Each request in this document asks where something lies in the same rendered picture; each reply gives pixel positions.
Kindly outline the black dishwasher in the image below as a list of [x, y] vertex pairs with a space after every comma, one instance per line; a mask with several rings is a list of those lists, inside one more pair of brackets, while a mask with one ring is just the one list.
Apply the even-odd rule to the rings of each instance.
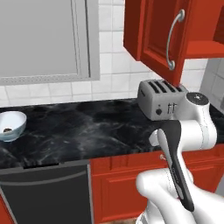
[[0, 194], [15, 224], [93, 224], [87, 160], [1, 169]]

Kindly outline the red base cabinet door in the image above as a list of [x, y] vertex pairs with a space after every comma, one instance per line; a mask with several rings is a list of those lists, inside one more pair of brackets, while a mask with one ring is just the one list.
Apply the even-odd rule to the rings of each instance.
[[[94, 223], [137, 217], [147, 204], [147, 199], [137, 191], [137, 175], [155, 169], [160, 168], [92, 173]], [[193, 175], [194, 184], [212, 193], [224, 174], [221, 164], [192, 164], [188, 169]]]

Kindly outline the red wall cabinet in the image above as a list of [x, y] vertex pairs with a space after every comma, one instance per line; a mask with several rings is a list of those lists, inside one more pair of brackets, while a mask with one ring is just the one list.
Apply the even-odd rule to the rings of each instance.
[[224, 0], [193, 0], [185, 57], [224, 58]]

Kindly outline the red base cabinet drawer front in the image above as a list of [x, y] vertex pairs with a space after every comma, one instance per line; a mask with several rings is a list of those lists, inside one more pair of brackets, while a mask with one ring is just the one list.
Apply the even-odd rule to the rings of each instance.
[[[160, 159], [159, 156], [161, 154], [165, 155], [161, 150], [156, 150], [153, 152], [113, 157], [98, 157], [90, 160], [90, 166], [93, 174], [104, 174], [141, 168], [164, 168], [167, 166], [167, 163], [166, 160]], [[183, 159], [185, 160], [187, 167], [190, 165], [202, 164], [224, 164], [224, 143], [216, 144], [210, 150], [184, 151]]]

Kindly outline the white bowl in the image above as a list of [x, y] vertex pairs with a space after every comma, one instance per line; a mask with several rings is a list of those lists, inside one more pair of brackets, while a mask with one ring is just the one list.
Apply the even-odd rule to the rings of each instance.
[[20, 111], [0, 113], [0, 141], [12, 142], [25, 130], [27, 116]]

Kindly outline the silver toaster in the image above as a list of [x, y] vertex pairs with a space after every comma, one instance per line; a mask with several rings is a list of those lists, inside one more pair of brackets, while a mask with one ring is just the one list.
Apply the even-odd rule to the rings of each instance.
[[138, 87], [137, 103], [148, 119], [169, 120], [187, 92], [183, 85], [174, 87], [166, 80], [142, 80]]

